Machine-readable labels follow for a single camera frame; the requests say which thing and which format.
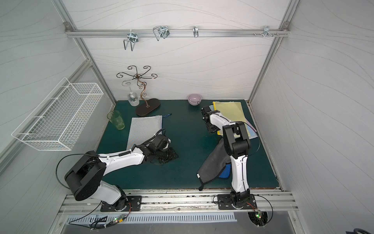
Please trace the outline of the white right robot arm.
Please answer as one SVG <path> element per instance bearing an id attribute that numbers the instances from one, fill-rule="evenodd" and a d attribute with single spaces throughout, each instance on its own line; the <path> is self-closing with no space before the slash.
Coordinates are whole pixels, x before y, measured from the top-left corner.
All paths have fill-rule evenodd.
<path id="1" fill-rule="evenodd" d="M 209 133 L 223 133 L 223 146 L 230 157 L 233 175 L 230 198 L 232 204 L 238 207 L 240 202 L 250 198 L 246 163 L 251 144 L 246 125 L 241 121 L 229 120 L 220 111 L 212 111 L 209 106 L 202 107 L 201 113 Z"/>

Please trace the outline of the grey blue microfibre cloth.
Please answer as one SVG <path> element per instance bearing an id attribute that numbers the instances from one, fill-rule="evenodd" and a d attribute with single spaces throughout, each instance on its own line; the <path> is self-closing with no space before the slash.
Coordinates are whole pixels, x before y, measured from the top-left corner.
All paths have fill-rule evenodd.
<path id="1" fill-rule="evenodd" d="M 225 150 L 224 140 L 221 139 L 197 172 L 201 183 L 198 190 L 202 191 L 206 184 L 215 180 L 228 164 L 231 164 L 230 156 Z"/>

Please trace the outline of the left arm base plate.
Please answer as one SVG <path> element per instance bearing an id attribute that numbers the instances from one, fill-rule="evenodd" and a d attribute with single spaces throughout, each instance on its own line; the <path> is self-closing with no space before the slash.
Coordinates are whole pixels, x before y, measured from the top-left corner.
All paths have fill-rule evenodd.
<path id="1" fill-rule="evenodd" d="M 127 196 L 120 199 L 115 204 L 110 205 L 103 202 L 100 208 L 101 212 L 138 212 L 142 202 L 142 196 Z"/>

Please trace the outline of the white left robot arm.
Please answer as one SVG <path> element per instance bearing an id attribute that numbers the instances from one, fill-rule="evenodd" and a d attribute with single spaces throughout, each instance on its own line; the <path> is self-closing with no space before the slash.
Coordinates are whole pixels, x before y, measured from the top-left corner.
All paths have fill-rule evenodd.
<path id="1" fill-rule="evenodd" d="M 118 185 L 103 181 L 103 177 L 122 168 L 144 163 L 164 165 L 179 158 L 164 134 L 156 134 L 131 149 L 97 154 L 89 151 L 66 173 L 64 179 L 76 201 L 97 199 L 114 211 L 122 211 L 129 200 Z"/>

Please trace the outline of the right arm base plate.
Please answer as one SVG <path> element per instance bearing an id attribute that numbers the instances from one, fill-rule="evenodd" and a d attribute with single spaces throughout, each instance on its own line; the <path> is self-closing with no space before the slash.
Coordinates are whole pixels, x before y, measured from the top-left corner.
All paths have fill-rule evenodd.
<path id="1" fill-rule="evenodd" d="M 247 194 L 244 199 L 234 201 L 229 194 L 217 195 L 213 202 L 219 210 L 257 210 L 257 203 L 253 194 Z"/>

